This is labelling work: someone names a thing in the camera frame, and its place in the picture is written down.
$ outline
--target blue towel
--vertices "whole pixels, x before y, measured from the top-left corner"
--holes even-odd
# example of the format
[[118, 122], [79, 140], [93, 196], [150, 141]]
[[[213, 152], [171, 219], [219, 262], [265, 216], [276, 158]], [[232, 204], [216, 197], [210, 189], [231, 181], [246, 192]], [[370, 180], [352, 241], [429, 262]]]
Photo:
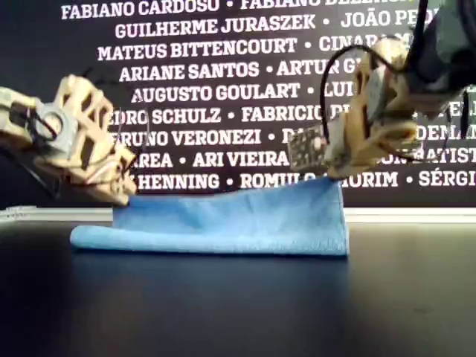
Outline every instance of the blue towel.
[[327, 178], [212, 196], [134, 196], [112, 228], [79, 226], [78, 248], [217, 254], [349, 252], [339, 183]]

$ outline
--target black cable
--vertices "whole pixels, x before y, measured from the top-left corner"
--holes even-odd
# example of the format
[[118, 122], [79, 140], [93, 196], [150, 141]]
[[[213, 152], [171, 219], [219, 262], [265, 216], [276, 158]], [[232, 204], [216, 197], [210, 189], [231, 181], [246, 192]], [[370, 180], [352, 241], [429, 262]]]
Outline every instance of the black cable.
[[425, 82], [429, 82], [429, 80], [423, 78], [422, 74], [418, 71], [417, 61], [422, 56], [424, 42], [423, 36], [425, 33], [425, 20], [427, 9], [428, 0], [419, 0], [413, 40], [411, 42], [410, 50], [408, 51], [407, 59], [405, 61], [405, 67], [409, 70], [412, 70], [419, 79]]
[[21, 158], [15, 156], [9, 150], [5, 149], [4, 147], [0, 147], [0, 155], [15, 164], [20, 169], [24, 170], [52, 199], [56, 200], [60, 197], [60, 181], [56, 181], [55, 187], [49, 187], [49, 185], [34, 170], [29, 168], [25, 163], [22, 162]]

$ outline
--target folded cloth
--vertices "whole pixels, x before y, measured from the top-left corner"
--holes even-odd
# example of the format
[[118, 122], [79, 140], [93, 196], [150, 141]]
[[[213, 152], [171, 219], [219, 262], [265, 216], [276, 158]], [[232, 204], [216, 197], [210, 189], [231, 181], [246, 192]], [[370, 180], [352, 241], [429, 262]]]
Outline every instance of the folded cloth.
[[134, 196], [112, 228], [79, 226], [78, 248], [217, 254], [349, 252], [339, 183], [327, 178], [212, 196]]

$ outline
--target microfiber cloth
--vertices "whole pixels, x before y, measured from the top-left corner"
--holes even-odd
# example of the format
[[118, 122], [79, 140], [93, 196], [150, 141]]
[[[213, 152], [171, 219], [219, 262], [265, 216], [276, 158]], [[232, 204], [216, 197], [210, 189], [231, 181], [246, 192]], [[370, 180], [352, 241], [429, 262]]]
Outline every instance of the microfiber cloth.
[[206, 254], [349, 252], [339, 183], [327, 178], [212, 196], [133, 196], [111, 228], [79, 226], [77, 248]]

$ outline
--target banner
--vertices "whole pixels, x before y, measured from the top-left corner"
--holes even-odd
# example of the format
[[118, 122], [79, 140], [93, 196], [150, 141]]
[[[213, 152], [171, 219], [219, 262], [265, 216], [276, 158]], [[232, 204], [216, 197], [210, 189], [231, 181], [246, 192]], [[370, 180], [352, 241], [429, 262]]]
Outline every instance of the banner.
[[[139, 150], [132, 174], [141, 194], [216, 193], [313, 179], [289, 169], [286, 142], [321, 120], [318, 91], [328, 59], [344, 46], [383, 35], [411, 41], [418, 1], [162, 0], [0, 5], [2, 86], [53, 98], [60, 79], [92, 67], [116, 105], [109, 130]], [[437, 12], [430, 1], [427, 22]], [[362, 52], [333, 66], [326, 86], [331, 116], [348, 108]], [[422, 124], [420, 157], [389, 157], [344, 181], [347, 207], [472, 206], [476, 126], [459, 139], [462, 103]], [[470, 93], [470, 115], [476, 100]], [[441, 155], [443, 141], [448, 148]]]

